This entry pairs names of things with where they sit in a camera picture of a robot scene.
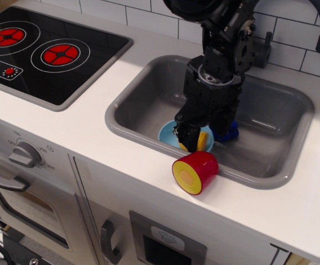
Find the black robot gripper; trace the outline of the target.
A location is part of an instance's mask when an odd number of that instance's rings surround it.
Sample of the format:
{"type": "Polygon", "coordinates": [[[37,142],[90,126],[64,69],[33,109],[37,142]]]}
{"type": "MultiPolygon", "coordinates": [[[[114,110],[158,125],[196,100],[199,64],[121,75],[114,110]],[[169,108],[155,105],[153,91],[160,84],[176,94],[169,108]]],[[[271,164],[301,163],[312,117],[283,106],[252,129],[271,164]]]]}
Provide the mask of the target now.
{"type": "Polygon", "coordinates": [[[184,106],[175,115],[177,138],[188,152],[197,150],[199,127],[209,125],[219,136],[224,136],[239,105],[239,95],[245,76],[230,75],[226,83],[217,79],[208,81],[202,73],[203,56],[191,59],[187,64],[183,93],[184,106]]]}

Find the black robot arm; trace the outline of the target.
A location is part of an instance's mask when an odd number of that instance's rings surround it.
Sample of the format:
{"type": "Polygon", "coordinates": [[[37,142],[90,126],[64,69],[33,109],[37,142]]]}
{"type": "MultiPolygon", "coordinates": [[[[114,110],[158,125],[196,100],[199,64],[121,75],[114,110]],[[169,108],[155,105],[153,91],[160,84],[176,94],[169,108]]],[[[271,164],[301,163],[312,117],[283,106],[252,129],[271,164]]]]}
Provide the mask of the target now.
{"type": "Polygon", "coordinates": [[[175,116],[179,143],[197,150],[204,126],[224,136],[239,105],[245,72],[256,57],[254,12],[246,1],[165,1],[168,9],[202,27],[203,55],[187,64],[185,105],[175,116]]]}

